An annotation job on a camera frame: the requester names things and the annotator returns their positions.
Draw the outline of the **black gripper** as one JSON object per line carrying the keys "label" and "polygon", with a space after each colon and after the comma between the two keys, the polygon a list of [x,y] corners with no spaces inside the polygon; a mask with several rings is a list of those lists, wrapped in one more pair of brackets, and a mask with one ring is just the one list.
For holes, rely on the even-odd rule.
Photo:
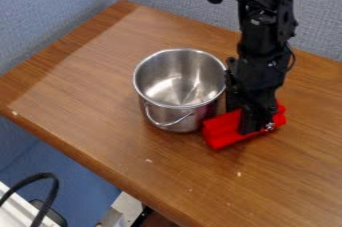
{"label": "black gripper", "polygon": [[225,111],[241,107],[237,131],[247,135],[275,128],[276,90],[293,66],[293,55],[288,44],[265,55],[237,49],[239,57],[225,60]]}

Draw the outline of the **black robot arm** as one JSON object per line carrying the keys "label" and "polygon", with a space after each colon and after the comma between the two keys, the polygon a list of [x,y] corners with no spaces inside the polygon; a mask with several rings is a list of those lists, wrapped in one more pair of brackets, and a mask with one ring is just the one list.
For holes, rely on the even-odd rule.
{"label": "black robot arm", "polygon": [[[222,0],[206,0],[218,4]],[[225,110],[240,111],[241,135],[271,130],[277,113],[276,90],[295,63],[288,40],[297,21],[293,0],[236,0],[240,40],[227,59]]]}

